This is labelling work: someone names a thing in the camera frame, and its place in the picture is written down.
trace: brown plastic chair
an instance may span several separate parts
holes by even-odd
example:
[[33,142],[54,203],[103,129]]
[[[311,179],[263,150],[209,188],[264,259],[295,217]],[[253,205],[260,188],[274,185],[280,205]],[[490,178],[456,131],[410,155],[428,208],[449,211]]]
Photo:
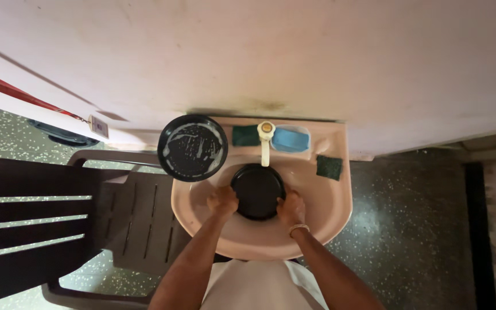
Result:
[[83,238],[0,255],[0,298],[42,286],[45,299],[75,309],[146,309],[151,295],[128,297],[63,288],[59,278],[101,252],[114,265],[163,275],[190,236],[171,210],[172,177],[82,167],[89,159],[160,167],[155,154],[82,150],[68,166],[0,159],[0,197],[92,196],[91,200],[0,202],[0,223],[87,218],[0,228],[0,249],[84,234]]

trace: green scouring pad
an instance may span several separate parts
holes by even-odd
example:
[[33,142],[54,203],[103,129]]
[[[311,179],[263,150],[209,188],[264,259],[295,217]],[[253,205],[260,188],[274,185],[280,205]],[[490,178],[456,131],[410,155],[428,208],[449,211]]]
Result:
[[232,146],[258,146],[261,144],[257,125],[233,126],[232,136]]
[[343,159],[317,155],[317,175],[333,180],[340,180]]

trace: sink basin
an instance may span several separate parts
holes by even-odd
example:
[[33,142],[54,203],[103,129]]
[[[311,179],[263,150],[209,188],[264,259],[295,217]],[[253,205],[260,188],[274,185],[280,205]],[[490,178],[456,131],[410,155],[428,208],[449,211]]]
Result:
[[[254,125],[262,119],[214,117],[232,141],[233,125]],[[311,132],[311,147],[302,153],[272,150],[270,166],[284,182],[304,198],[306,224],[319,242],[325,244],[336,236],[352,212],[352,195],[346,125],[311,121],[270,120],[275,125],[303,126]],[[231,178],[248,163],[261,162],[261,147],[229,146],[222,168],[209,179],[187,183],[174,180],[171,206],[183,228],[193,236],[210,216],[206,198],[215,187],[229,185]],[[316,175],[316,155],[340,157],[344,160],[340,180]],[[278,218],[258,222],[235,213],[225,224],[217,244],[218,254],[242,260],[277,260],[301,256],[298,245],[288,236]]]

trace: red strap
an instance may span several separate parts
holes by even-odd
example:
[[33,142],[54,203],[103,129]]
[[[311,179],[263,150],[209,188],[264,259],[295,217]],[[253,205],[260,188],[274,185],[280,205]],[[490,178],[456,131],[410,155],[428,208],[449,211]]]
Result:
[[1,80],[0,80],[0,93],[9,95],[11,97],[17,98],[17,99],[22,100],[24,102],[28,102],[28,103],[40,106],[40,107],[45,108],[45,109],[53,110],[55,112],[59,112],[62,114],[72,116],[73,118],[75,118],[77,120],[81,120],[81,121],[88,123],[85,119],[83,119],[80,116],[77,116],[77,115],[72,114],[68,111],[60,109],[60,108],[58,108],[52,104],[49,104],[43,100],[39,100],[38,98],[36,98],[30,94],[27,94],[24,91],[12,86],[11,84],[9,84],[5,81],[1,81]]

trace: faucet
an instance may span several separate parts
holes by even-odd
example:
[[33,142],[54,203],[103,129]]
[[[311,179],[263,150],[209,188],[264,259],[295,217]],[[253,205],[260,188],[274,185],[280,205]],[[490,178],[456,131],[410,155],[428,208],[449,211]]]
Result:
[[275,132],[275,125],[270,121],[264,121],[257,126],[257,131],[261,141],[261,165],[269,166],[269,142]]

